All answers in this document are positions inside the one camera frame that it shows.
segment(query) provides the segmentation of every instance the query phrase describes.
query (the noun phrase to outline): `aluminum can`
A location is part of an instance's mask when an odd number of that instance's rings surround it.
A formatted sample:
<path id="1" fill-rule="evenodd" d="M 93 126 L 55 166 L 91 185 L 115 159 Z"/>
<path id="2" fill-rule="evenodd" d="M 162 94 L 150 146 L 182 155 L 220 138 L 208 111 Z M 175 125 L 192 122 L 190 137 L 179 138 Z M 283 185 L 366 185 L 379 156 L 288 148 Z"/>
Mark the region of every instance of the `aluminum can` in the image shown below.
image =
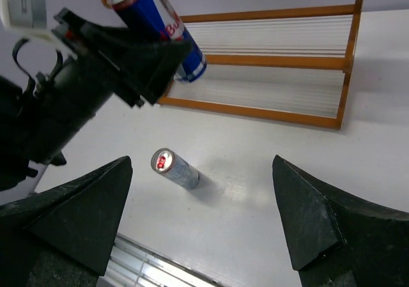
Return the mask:
<path id="1" fill-rule="evenodd" d="M 199 185 L 200 173 L 169 148 L 161 148 L 153 154 L 151 167 L 154 172 L 186 189 Z"/>
<path id="2" fill-rule="evenodd" d="M 149 42 L 188 40 L 193 49 L 176 71 L 175 80 L 193 82 L 206 70 L 205 55 L 168 0 L 107 0 L 124 23 Z"/>

